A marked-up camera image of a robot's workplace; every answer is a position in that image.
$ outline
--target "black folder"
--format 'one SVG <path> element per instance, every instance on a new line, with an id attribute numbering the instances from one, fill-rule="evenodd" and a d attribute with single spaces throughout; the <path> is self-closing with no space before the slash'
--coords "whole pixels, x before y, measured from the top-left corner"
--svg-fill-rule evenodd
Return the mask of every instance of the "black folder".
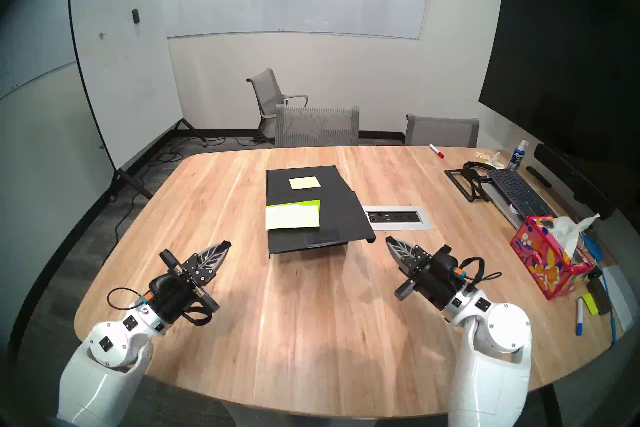
<path id="1" fill-rule="evenodd" d="M 271 229 L 269 253 L 286 253 L 321 246 L 334 246 L 376 235 L 360 201 L 335 165 L 267 170 L 267 206 L 320 200 L 320 227 Z M 291 189 L 289 179 L 315 177 L 319 188 Z"/>

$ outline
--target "tissue box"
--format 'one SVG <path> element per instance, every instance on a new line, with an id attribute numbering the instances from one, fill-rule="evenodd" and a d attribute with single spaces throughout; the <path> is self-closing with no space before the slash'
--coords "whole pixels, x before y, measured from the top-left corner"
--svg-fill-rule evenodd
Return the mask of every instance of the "tissue box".
<path id="1" fill-rule="evenodd" d="M 553 217 L 527 217 L 511 240 L 513 251 L 520 257 L 547 300 L 573 291 L 575 283 L 592 269 L 587 259 L 570 260 L 558 241 L 542 225 Z"/>

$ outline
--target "black tv screen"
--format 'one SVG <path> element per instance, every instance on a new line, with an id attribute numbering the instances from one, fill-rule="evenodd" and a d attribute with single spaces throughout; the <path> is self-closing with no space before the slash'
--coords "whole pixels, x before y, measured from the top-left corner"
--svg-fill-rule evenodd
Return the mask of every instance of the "black tv screen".
<path id="1" fill-rule="evenodd" d="M 640 36 L 633 17 L 620 0 L 500 5 L 479 101 L 566 154 L 640 232 Z"/>

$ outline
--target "yellow sticky note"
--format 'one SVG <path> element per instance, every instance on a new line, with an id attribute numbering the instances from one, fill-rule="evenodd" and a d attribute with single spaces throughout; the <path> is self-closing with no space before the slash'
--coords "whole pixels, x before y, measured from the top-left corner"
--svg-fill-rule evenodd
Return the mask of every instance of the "yellow sticky note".
<path id="1" fill-rule="evenodd" d="M 289 179 L 291 189 L 307 189 L 307 188 L 319 188 L 320 183 L 315 177 L 296 177 L 295 179 Z"/>
<path id="2" fill-rule="evenodd" d="M 598 307 L 596 306 L 596 302 L 593 301 L 593 296 L 591 296 L 591 293 L 587 292 L 586 294 L 583 294 L 581 298 L 587 305 L 587 309 L 589 310 L 589 313 L 591 315 L 595 315 L 596 313 L 598 313 Z"/>
<path id="3" fill-rule="evenodd" d="M 267 206 L 264 214 L 266 230 L 320 227 L 320 200 Z"/>

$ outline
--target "yellow eraser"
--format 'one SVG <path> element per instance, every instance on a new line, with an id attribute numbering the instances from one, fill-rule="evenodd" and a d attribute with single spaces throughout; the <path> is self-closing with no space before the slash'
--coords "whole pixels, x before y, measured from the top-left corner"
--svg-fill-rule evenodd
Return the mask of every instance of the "yellow eraser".
<path id="1" fill-rule="evenodd" d="M 596 302 L 593 301 L 593 296 L 591 296 L 587 292 L 586 294 L 583 294 L 581 298 L 584 301 L 584 304 L 587 305 L 587 308 L 589 309 L 589 313 L 591 315 L 595 315 L 596 313 L 598 313 L 598 307 L 596 306 Z"/>

